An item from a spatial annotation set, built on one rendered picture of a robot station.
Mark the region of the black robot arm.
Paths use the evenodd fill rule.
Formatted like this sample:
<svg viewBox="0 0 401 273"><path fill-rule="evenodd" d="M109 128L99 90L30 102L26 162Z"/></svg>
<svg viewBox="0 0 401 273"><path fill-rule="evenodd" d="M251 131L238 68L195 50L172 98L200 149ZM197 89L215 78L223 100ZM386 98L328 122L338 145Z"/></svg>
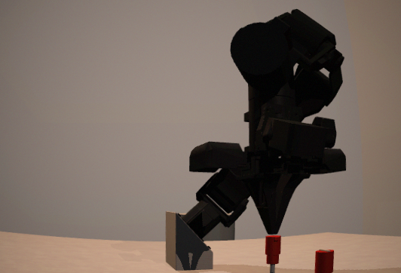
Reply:
<svg viewBox="0 0 401 273"><path fill-rule="evenodd" d="M323 158L325 148L335 145L334 119L316 116L312 124L302 120L328 106L343 83L344 57L336 45L335 35L299 9L251 23L234 34L231 57L248 84L248 102L282 96L302 108L300 117L289 110L288 118L279 118L274 107L266 106L256 130L256 152L269 151L270 146L285 155ZM323 68L329 78L320 71ZM196 192L199 202L181 217L201 240L219 222L230 227L246 210L250 194L236 176L241 176L240 167L213 174Z"/></svg>

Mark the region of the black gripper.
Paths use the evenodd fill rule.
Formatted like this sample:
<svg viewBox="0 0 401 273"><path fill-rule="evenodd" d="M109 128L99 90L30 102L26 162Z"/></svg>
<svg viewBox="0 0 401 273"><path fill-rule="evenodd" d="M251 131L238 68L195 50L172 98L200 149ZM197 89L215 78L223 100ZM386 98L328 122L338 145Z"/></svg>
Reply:
<svg viewBox="0 0 401 273"><path fill-rule="evenodd" d="M270 146L269 151L256 152L256 130L266 106L274 107L279 118L288 118L289 110L302 116L302 108L296 107L291 97L253 98L244 114L244 121L249 122L249 146L244 147L244 152L239 143L204 143L191 151L189 171L215 173L219 168L240 167L241 176L236 176L236 181L243 181L266 232L274 235L280 230L295 188L311 174L346 170L346 157L341 149L325 149L323 158L285 155Z"/></svg>

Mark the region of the tan plate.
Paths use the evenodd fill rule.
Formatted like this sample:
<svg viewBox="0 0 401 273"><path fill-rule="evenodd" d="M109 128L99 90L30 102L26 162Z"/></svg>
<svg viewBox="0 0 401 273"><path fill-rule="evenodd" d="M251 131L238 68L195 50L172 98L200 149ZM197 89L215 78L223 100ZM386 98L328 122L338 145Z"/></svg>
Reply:
<svg viewBox="0 0 401 273"><path fill-rule="evenodd" d="M265 240L267 264L270 264L270 273L274 273L275 264L278 264L279 262L281 236L270 235L266 236ZM320 249L316 251L315 260L315 273L333 273L334 250Z"/></svg>

